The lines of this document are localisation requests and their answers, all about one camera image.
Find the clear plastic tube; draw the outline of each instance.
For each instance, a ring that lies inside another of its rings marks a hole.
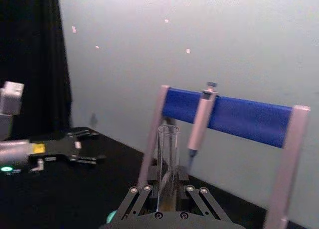
[[[176,210],[179,165],[179,128],[163,125],[158,129],[158,211]]]

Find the black table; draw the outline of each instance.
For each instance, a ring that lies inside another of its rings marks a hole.
[[[75,128],[73,131],[88,129]],[[64,132],[31,140],[57,139]],[[128,189],[137,184],[143,154],[104,135],[82,143],[82,150],[106,156],[95,167],[65,162],[45,164],[37,175],[0,176],[1,229],[97,229],[116,210]],[[261,229],[265,210],[190,177],[207,187],[234,223]],[[302,227],[290,224],[289,228]]]

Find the green light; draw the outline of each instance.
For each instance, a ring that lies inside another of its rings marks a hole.
[[[1,168],[2,172],[11,172],[12,170],[13,170],[13,168],[11,168],[11,167],[2,167]]]
[[[111,223],[111,220],[113,219],[113,217],[115,216],[116,211],[111,212],[108,217],[106,218],[106,223]]]

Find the blue bar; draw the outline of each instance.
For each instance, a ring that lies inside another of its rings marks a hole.
[[[193,123],[201,93],[170,88],[163,116]],[[208,127],[282,148],[291,107],[217,97]]]

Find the metal screw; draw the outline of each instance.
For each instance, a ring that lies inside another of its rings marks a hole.
[[[201,192],[201,193],[208,193],[208,189],[207,189],[207,188],[201,188],[201,189],[200,189],[200,192]]]
[[[187,213],[181,213],[180,217],[185,220],[185,219],[188,218],[188,214]]]
[[[132,187],[131,189],[130,189],[130,192],[131,193],[136,193],[138,191],[138,189],[136,188],[136,187]]]
[[[163,218],[163,214],[157,212],[157,213],[155,213],[155,218],[156,218],[156,219],[161,219],[161,218]]]
[[[150,189],[151,189],[151,187],[148,186],[148,185],[144,187],[144,190],[145,190],[145,191],[149,191]]]
[[[217,83],[215,83],[215,82],[207,82],[207,86],[217,87]]]
[[[189,192],[192,192],[192,191],[194,191],[194,187],[193,187],[193,186],[188,186],[188,187],[186,188],[186,190],[188,190]]]

